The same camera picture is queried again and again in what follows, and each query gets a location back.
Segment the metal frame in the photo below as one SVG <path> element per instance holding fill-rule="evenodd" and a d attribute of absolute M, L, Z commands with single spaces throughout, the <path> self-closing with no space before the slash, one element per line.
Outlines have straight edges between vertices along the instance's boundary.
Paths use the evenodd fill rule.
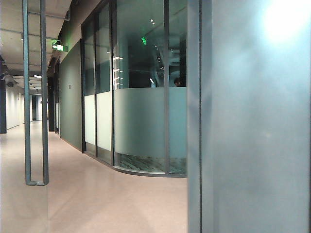
<path fill-rule="evenodd" d="M 127 174 L 132 174 L 132 175 L 143 175 L 143 176 L 154 176 L 154 177 L 186 177 L 186 174 L 177 174 L 177 173 L 172 173 L 170 172 L 170 156 L 169 156 L 169 146 L 170 146 L 170 131 L 169 131 L 169 0 L 163 0 L 164 3 L 164 98 L 165 98 L 165 103 L 164 103 L 164 111 L 165 111 L 165 158 L 166 158 L 166 163 L 165 163 L 165 172 L 163 173 L 157 173 L 157 172 L 140 172 L 140 171 L 131 171 L 127 170 L 124 168 L 120 168 L 118 166 L 115 166 L 115 151 L 114 151 L 114 92 L 113 92 L 113 52 L 114 52 L 114 46 L 116 43 L 116 1 L 114 0 L 102 0 L 92 11 L 92 13 L 86 18 L 86 20 L 81 24 L 81 31 L 82 31 L 82 40 L 81 43 L 81 66 L 82 66 L 82 144 L 83 144 L 83 149 L 82 152 L 85 153 L 86 155 L 90 156 L 91 158 L 96 159 L 97 161 L 101 162 L 102 164 L 105 164 L 106 166 L 123 172 Z M 95 89 L 95 96 L 96 96 L 96 75 L 97 75 L 97 70 L 96 70 L 96 19 L 98 13 L 109 4 L 109 28 L 110 28 L 110 91 L 111 91 L 111 118 L 112 118 L 112 126 L 111 126 L 111 164 L 106 163 L 105 161 L 102 161 L 101 159 L 98 158 L 97 155 L 97 120 L 95 121 L 95 147 L 96 147 L 96 154 L 95 156 L 89 154 L 87 151 L 85 151 L 85 118 L 84 118 L 84 95 L 85 95 L 85 64 L 84 64 L 84 27 L 86 24 L 88 24 L 90 21 L 93 20 L 94 22 L 94 89 Z M 96 103 L 96 98 L 95 98 L 95 119 L 97 118 L 96 114 L 96 108 L 97 108 L 97 103 Z"/>
<path fill-rule="evenodd" d="M 164 127 L 165 127 L 165 173 L 170 172 L 170 64 L 169 64 L 169 0 L 164 0 L 163 15 L 164 15 Z"/>
<path fill-rule="evenodd" d="M 46 21 L 45 0 L 40 0 L 40 34 L 41 34 L 41 75 L 42 75 L 42 146 L 43 146 L 43 181 L 32 181 L 31 176 L 31 142 L 30 142 L 30 98 L 29 98 L 29 40 L 28 40 L 28 0 L 23 0 L 23 53 L 24 53 L 24 105 L 25 105 L 25 178 L 26 185 L 45 186 L 49 183 L 48 165 L 48 123 L 47 123 L 47 83 L 46 71 Z"/>
<path fill-rule="evenodd" d="M 187 174 L 188 232 L 202 232 L 201 42 L 202 0 L 188 0 Z"/>

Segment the dark column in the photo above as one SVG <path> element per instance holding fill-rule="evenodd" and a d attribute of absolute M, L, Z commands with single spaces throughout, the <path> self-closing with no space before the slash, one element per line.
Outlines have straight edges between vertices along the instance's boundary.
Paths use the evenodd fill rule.
<path fill-rule="evenodd" d="M 48 78 L 49 132 L 54 132 L 54 78 Z"/>
<path fill-rule="evenodd" d="M 5 80 L 0 81 L 0 133 L 6 133 Z"/>
<path fill-rule="evenodd" d="M 180 84 L 186 86 L 186 48 L 187 38 L 186 35 L 180 37 L 179 43 L 179 72 L 180 72 Z"/>

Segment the white wall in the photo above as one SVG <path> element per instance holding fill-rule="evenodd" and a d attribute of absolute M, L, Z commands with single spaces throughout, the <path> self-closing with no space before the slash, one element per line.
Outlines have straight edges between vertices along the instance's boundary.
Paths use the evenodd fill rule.
<path fill-rule="evenodd" d="M 20 88 L 6 86 L 6 128 L 10 129 L 19 125 L 19 102 Z"/>
<path fill-rule="evenodd" d="M 42 96 L 36 96 L 36 113 L 37 113 L 37 120 L 42 120 Z"/>
<path fill-rule="evenodd" d="M 19 86 L 6 87 L 6 128 L 24 124 L 24 90 Z M 30 95 L 30 121 L 33 119 Z"/>

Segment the glass office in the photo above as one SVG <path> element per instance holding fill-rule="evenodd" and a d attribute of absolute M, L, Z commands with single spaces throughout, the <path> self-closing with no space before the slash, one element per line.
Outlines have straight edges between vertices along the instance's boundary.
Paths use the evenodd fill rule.
<path fill-rule="evenodd" d="M 85 152 L 122 170 L 185 174 L 187 1 L 104 1 L 82 31 Z"/>

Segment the door handle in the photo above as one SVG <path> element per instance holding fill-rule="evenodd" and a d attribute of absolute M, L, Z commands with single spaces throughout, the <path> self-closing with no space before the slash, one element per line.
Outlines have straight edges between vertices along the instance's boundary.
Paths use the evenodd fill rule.
<path fill-rule="evenodd" d="M 49 183 L 48 114 L 47 114 L 47 62 L 46 62 L 46 16 L 45 0 L 40 0 L 41 41 L 41 91 L 42 91 L 42 157 L 43 181 L 32 181 L 30 142 L 30 97 L 29 97 L 29 40 L 28 0 L 23 0 L 23 52 L 24 52 L 24 106 L 25 106 L 25 178 L 26 185 L 45 186 Z"/>

